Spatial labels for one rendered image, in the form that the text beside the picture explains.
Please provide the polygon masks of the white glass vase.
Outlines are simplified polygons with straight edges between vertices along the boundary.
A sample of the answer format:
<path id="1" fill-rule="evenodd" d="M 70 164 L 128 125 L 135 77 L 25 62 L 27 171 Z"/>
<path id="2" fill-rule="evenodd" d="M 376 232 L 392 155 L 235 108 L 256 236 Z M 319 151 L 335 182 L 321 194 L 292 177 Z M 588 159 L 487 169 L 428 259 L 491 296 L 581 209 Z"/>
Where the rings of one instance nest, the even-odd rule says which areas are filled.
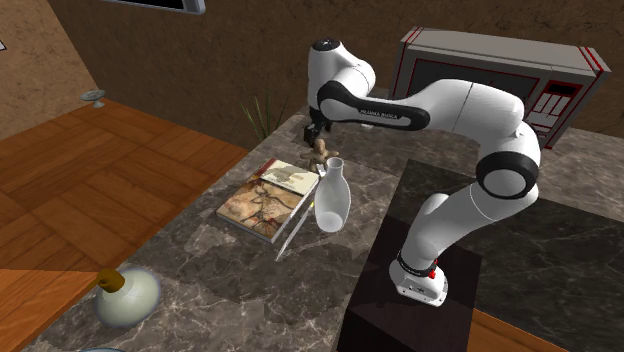
<path id="1" fill-rule="evenodd" d="M 341 230 L 349 214 L 351 192 L 343 169 L 344 161 L 341 158 L 329 158 L 326 174 L 315 192 L 316 222 L 318 227 L 327 233 Z"/>

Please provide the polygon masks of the grey microwave with red trim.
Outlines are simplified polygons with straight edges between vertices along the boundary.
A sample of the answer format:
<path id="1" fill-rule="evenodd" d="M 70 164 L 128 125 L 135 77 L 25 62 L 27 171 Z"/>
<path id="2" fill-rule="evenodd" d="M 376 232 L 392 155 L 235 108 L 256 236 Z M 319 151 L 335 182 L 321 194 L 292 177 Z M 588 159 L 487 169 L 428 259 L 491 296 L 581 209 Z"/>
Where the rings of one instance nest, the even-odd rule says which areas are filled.
<path id="1" fill-rule="evenodd" d="M 587 46 L 415 26 L 400 40 L 388 97 L 406 98 L 439 79 L 489 85 L 523 101 L 524 120 L 550 149 L 610 74 Z"/>

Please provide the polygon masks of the silver pen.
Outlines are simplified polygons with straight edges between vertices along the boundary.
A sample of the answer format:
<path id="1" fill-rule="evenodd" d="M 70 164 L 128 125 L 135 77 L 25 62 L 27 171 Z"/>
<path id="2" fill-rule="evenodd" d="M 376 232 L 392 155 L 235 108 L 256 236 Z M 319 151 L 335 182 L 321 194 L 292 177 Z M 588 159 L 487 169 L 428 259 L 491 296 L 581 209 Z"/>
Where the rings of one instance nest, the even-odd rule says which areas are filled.
<path id="1" fill-rule="evenodd" d="M 304 211 L 304 213 L 302 214 L 301 218 L 297 222 L 297 224 L 294 227 L 294 229 L 288 235 L 287 239 L 285 240 L 284 244 L 282 245 L 280 251 L 278 252 L 278 254 L 277 254 L 276 258 L 275 258 L 276 262 L 278 262 L 280 260 L 280 258 L 282 257 L 282 255 L 284 254 L 286 249 L 288 248 L 289 244 L 291 243 L 291 241 L 293 240 L 293 238 L 295 237 L 295 235 L 300 230 L 300 228 L 302 227 L 303 223 L 305 222 L 305 220 L 309 216 L 309 213 L 311 212 L 313 207 L 314 207 L 314 201 L 310 203 L 308 208 Z"/>

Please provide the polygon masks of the book with painted cover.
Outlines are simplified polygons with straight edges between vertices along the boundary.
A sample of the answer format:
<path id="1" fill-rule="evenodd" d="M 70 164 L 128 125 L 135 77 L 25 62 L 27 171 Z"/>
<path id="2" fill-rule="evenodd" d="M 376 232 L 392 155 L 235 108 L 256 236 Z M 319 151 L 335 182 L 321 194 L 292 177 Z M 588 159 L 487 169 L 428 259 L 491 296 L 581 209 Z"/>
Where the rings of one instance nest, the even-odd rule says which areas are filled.
<path id="1" fill-rule="evenodd" d="M 216 210 L 216 215 L 274 243 L 319 181 L 317 173 L 271 158 Z"/>

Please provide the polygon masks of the green grass plant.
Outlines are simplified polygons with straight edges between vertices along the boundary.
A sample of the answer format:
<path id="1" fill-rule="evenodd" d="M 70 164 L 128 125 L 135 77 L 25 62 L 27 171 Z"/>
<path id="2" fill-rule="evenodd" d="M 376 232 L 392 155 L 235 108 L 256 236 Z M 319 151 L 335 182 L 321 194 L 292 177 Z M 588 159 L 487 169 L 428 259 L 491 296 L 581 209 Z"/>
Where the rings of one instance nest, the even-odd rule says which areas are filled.
<path id="1" fill-rule="evenodd" d="M 255 136 L 259 141 L 263 141 L 281 125 L 289 97 L 286 97 L 277 110 L 273 109 L 272 95 L 269 89 L 265 90 L 263 105 L 260 104 L 260 98 L 257 95 L 250 95 L 249 98 L 251 107 L 248 108 L 243 104 L 240 104 L 240 107 L 244 116 L 251 123 Z"/>

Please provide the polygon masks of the dark robot stand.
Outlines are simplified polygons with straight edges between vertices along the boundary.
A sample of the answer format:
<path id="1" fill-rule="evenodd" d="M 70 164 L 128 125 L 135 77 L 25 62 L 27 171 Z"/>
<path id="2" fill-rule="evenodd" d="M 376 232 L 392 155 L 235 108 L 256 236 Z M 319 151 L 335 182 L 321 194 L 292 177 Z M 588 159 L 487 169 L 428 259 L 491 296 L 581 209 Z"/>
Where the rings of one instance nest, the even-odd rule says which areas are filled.
<path id="1" fill-rule="evenodd" d="M 439 258 L 449 283 L 445 302 L 433 307 L 412 300 L 389 276 L 408 229 L 384 217 L 345 311 L 338 352 L 467 352 L 481 257 L 451 246 Z"/>

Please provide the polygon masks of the small grey pedestal dish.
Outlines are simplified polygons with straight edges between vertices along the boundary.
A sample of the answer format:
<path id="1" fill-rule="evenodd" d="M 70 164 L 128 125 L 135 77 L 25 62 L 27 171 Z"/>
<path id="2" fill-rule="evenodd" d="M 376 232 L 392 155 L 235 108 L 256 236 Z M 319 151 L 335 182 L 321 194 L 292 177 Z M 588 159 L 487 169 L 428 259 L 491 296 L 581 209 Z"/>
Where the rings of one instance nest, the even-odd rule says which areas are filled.
<path id="1" fill-rule="evenodd" d="M 104 106 L 101 99 L 105 96 L 105 94 L 106 92 L 104 90 L 90 90 L 82 93 L 79 98 L 86 102 L 92 102 L 93 108 L 101 108 Z"/>

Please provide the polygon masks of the round white bottle brown cork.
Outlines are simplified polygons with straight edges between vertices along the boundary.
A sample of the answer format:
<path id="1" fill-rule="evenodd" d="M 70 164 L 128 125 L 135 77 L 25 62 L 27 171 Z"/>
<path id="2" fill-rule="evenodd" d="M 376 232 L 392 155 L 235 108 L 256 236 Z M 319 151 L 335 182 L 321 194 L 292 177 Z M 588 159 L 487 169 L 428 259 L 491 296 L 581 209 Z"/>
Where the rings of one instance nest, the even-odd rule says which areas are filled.
<path id="1" fill-rule="evenodd" d="M 137 325 L 155 310 L 161 296 L 159 280 L 143 268 L 102 269 L 96 284 L 95 314 L 111 327 Z"/>

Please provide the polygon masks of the wall screen with grey frame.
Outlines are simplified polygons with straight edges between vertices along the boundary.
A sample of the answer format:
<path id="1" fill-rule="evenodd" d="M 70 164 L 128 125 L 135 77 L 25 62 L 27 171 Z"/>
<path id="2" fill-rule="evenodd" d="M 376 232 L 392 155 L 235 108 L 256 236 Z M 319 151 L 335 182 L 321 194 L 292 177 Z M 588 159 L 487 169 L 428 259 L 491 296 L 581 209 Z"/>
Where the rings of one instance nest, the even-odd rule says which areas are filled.
<path id="1" fill-rule="evenodd" d="M 201 15 L 206 11 L 204 0 L 103 0 L 133 6 Z"/>

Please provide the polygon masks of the tan clay figure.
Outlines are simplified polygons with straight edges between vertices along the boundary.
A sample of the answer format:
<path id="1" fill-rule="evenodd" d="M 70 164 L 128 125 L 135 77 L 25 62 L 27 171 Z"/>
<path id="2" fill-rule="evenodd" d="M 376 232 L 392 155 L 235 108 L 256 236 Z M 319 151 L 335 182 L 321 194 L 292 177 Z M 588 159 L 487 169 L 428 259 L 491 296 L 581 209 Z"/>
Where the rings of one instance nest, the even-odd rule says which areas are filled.
<path id="1" fill-rule="evenodd" d="M 308 169 L 317 173 L 318 166 L 327 167 L 327 160 L 332 157 L 338 157 L 338 151 L 329 151 L 326 149 L 326 143 L 323 139 L 316 139 L 310 152 L 301 154 L 300 157 L 308 162 Z"/>

